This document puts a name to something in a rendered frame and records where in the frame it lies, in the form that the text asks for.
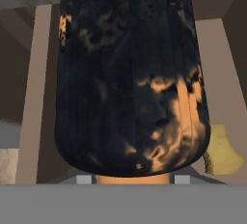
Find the yellow sponge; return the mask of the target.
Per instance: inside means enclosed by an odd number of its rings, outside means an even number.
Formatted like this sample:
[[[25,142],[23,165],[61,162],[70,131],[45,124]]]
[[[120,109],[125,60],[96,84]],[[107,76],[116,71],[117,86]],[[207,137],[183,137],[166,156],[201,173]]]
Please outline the yellow sponge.
[[[211,124],[208,147],[203,155],[205,172],[213,176],[225,176],[237,172],[244,163],[230,143],[223,124]]]

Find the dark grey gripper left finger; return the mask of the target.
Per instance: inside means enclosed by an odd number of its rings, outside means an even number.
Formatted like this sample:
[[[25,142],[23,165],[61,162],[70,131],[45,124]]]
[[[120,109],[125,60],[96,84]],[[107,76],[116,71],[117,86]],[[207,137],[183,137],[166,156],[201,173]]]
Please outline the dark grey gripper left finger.
[[[94,175],[84,171],[69,171],[67,174],[49,181],[49,183],[93,184],[95,180],[96,179]]]

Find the brown open cupboard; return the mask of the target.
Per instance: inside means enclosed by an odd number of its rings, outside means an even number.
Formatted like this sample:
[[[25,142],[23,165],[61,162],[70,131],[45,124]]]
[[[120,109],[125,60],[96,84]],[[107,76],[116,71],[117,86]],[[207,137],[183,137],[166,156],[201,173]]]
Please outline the brown open cupboard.
[[[247,183],[247,0],[192,0],[210,120],[226,127],[242,167],[210,176],[200,160],[194,169],[207,182]]]

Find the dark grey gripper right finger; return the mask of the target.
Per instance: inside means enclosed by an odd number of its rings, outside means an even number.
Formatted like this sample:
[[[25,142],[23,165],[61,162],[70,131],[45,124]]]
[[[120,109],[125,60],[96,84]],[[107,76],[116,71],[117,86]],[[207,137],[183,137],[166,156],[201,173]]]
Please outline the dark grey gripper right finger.
[[[196,184],[213,183],[223,184],[223,182],[204,176],[198,173],[192,166],[187,166],[170,174],[172,184]]]

